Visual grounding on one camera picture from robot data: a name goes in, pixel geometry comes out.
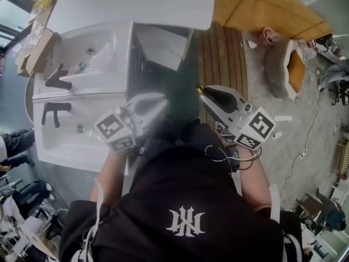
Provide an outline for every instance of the faucet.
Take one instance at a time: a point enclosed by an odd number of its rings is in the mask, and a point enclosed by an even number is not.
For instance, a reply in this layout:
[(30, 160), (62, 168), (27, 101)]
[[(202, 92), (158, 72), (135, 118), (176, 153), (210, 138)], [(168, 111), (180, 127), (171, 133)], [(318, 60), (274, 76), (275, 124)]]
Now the faucet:
[(45, 125), (46, 123), (46, 114), (48, 111), (53, 111), (53, 120), (55, 121), (55, 127), (58, 128), (61, 124), (58, 121), (57, 111), (70, 111), (71, 104), (70, 103), (51, 103), (46, 102), (44, 106), (43, 117), (41, 119), (41, 125)]
[(59, 79), (61, 76), (66, 76), (68, 74), (68, 71), (62, 70), (62, 69), (63, 69), (63, 63), (60, 63), (58, 65), (58, 68), (47, 78), (45, 82), (45, 86), (71, 90), (73, 86), (71, 82), (62, 81)]

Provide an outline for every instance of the white double sink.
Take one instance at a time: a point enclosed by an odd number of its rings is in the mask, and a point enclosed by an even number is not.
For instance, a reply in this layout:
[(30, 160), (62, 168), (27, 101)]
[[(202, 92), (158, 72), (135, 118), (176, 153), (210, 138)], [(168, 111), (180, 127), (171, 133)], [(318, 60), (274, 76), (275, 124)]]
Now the white double sink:
[[(100, 171), (109, 148), (94, 130), (94, 122), (107, 110), (126, 101), (133, 21), (124, 20), (78, 29), (61, 35), (47, 56), (43, 73), (36, 73), (33, 108), (39, 160), (90, 171)], [(45, 81), (63, 63), (72, 70), (60, 80), (73, 87), (46, 87)], [(46, 103), (69, 103), (70, 111), (53, 111), (41, 120)]]

